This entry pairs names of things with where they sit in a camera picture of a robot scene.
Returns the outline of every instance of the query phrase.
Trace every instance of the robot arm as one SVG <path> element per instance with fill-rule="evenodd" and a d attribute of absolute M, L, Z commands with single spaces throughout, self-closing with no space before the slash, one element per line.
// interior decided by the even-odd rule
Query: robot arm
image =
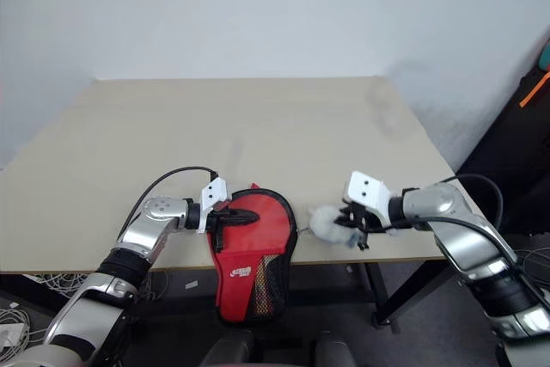
<path fill-rule="evenodd" d="M 458 188 L 440 182 L 394 196 L 379 180 L 353 172 L 344 195 L 350 209 L 357 211 L 359 205 L 384 227 L 432 230 L 443 255 L 504 341 L 509 359 L 517 356 L 514 365 L 535 365 L 529 357 L 548 354 L 550 295 L 529 285 L 513 249 L 484 217 L 472 213 Z"/>
<path fill-rule="evenodd" d="M 128 323 L 125 309 L 155 263 L 171 233 L 205 232 L 210 214 L 229 201 L 225 181 L 216 178 L 202 190 L 201 204 L 153 198 L 115 242 L 96 272 L 90 274 L 53 319 L 42 346 L 6 365 L 111 365 Z"/>

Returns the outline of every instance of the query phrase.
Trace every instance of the table leg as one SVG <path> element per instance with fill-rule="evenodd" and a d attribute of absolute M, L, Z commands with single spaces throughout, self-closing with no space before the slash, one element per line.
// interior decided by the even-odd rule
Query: table leg
<path fill-rule="evenodd" d="M 366 278 L 369 280 L 370 289 L 375 298 L 376 311 L 379 311 L 388 300 L 388 291 L 386 290 L 386 284 L 384 283 L 380 266 L 377 262 L 365 262 L 364 270 L 367 276 Z M 380 326 L 390 326 L 392 333 L 400 333 L 400 327 L 397 320 L 384 320 Z"/>
<path fill-rule="evenodd" d="M 0 297 L 49 316 L 55 316 L 69 301 L 45 285 L 16 274 L 0 274 Z"/>
<path fill-rule="evenodd" d="M 377 306 L 372 317 L 375 327 L 389 324 L 432 293 L 452 274 L 446 260 L 425 261 L 385 303 Z"/>

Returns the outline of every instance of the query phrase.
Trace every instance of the gray floor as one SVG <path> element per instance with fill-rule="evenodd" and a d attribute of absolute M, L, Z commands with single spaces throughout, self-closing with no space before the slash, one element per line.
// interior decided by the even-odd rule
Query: gray floor
<path fill-rule="evenodd" d="M 512 240 L 515 248 L 550 245 L 548 235 L 532 238 L 519 236 Z M 396 289 L 419 263 L 382 264 L 389 292 Z M 356 273 L 346 266 L 294 266 L 290 285 L 347 285 L 357 282 Z M 186 290 L 185 285 L 197 280 L 199 286 Z M 166 279 L 155 278 L 156 288 L 163 289 Z M 170 273 L 166 298 L 201 296 L 213 293 L 217 279 L 213 271 Z M 6 308 L 5 300 L 0 307 Z M 370 325 L 370 304 L 333 305 L 325 307 L 288 308 L 284 316 L 264 327 L 253 328 L 260 339 L 298 338 L 302 346 L 266 351 L 265 361 L 307 365 L 309 342 L 319 332 L 330 330 L 350 346 L 361 367 L 383 366 L 495 366 L 496 340 L 491 334 L 480 306 L 465 287 L 451 279 L 400 319 L 399 334 L 389 328 L 375 330 Z M 32 329 L 47 325 L 49 319 L 29 311 Z M 132 331 L 132 343 L 124 357 L 125 366 L 197 365 L 208 349 L 229 327 L 222 325 L 215 312 L 192 315 L 150 317 Z"/>

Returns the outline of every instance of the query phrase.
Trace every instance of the white cable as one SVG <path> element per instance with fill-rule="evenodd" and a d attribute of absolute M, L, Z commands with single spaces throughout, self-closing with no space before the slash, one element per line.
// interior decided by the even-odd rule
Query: white cable
<path fill-rule="evenodd" d="M 31 331 L 29 334 L 45 333 L 47 330 L 47 328 L 42 328 L 41 330 Z"/>
<path fill-rule="evenodd" d="M 46 285 L 49 289 L 65 297 L 71 297 L 80 288 L 86 274 L 39 274 L 34 275 L 36 282 Z"/>
<path fill-rule="evenodd" d="M 12 343 L 7 337 L 2 337 L 1 339 L 8 341 L 11 346 L 5 346 L 0 352 L 0 364 L 8 361 L 10 358 L 14 357 L 16 354 L 22 352 L 30 340 L 30 335 L 36 332 L 30 332 L 31 322 L 28 317 L 28 314 L 20 309 L 0 309 L 0 325 L 1 324 L 23 324 L 23 330 L 21 332 L 21 338 L 19 342 Z"/>
<path fill-rule="evenodd" d="M 166 277 L 164 289 L 160 292 L 153 290 L 153 272 L 148 272 L 145 277 L 144 283 L 141 285 L 137 292 L 137 298 L 142 301 L 157 301 L 160 300 L 170 287 L 170 274 L 168 271 L 164 272 Z"/>
<path fill-rule="evenodd" d="M 532 273 L 529 273 L 529 271 L 528 271 L 527 264 L 529 262 L 532 262 L 532 263 L 536 264 L 537 266 L 542 266 L 546 269 L 550 269 L 550 265 L 543 264 L 542 262 L 539 262 L 539 261 L 535 260 L 535 257 L 536 257 L 536 258 L 539 258 L 541 260 L 546 260 L 548 263 L 550 263 L 550 256 L 543 254 L 541 251 L 550 251 L 550 247 L 537 248 L 537 249 L 534 249 L 534 250 L 530 250 L 530 249 L 517 249 L 516 250 L 517 253 L 526 253 L 522 257 L 523 270 L 525 271 L 525 273 L 527 275 L 529 275 L 531 278 L 533 278 L 536 283 L 538 282 L 538 283 L 541 283 L 541 284 L 549 285 L 550 283 L 548 282 L 548 280 L 539 279 L 539 278 L 535 277 Z"/>

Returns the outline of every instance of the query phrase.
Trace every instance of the printed logo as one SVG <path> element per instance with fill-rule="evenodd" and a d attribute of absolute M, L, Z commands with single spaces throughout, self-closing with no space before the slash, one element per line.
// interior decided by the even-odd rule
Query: printed logo
<path fill-rule="evenodd" d="M 236 268 L 232 272 L 229 273 L 230 277 L 248 277 L 250 275 L 250 272 L 252 272 L 252 268 L 250 266 L 245 266 L 244 268 Z"/>

